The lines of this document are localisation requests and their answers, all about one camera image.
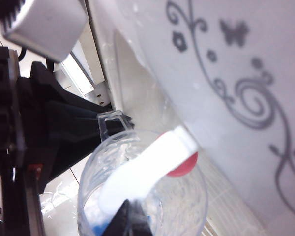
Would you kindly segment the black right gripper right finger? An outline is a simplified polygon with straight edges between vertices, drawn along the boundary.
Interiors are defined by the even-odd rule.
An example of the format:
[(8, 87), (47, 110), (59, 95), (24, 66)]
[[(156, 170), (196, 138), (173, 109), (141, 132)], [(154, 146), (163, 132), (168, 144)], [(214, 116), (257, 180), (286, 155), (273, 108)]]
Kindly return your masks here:
[(148, 223), (148, 217), (145, 215), (141, 202), (130, 202), (128, 212), (128, 235), (129, 236), (151, 236), (152, 232)]

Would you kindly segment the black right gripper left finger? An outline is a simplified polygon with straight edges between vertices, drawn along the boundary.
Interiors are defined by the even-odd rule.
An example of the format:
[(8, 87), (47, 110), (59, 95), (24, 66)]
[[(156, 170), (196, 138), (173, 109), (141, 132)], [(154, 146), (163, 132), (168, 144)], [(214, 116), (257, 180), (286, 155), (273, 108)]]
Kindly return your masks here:
[(130, 223), (131, 203), (125, 200), (109, 225), (105, 229), (106, 236), (128, 236)]

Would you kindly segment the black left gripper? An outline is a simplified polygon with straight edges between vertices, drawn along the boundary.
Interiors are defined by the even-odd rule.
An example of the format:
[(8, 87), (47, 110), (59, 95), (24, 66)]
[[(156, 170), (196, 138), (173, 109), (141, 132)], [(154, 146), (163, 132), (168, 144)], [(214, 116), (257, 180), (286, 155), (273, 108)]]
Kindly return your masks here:
[(43, 236), (38, 193), (99, 145), (97, 115), (109, 109), (66, 91), (35, 61), (19, 79), (20, 115), (19, 75), (17, 53), (0, 46), (0, 236)]

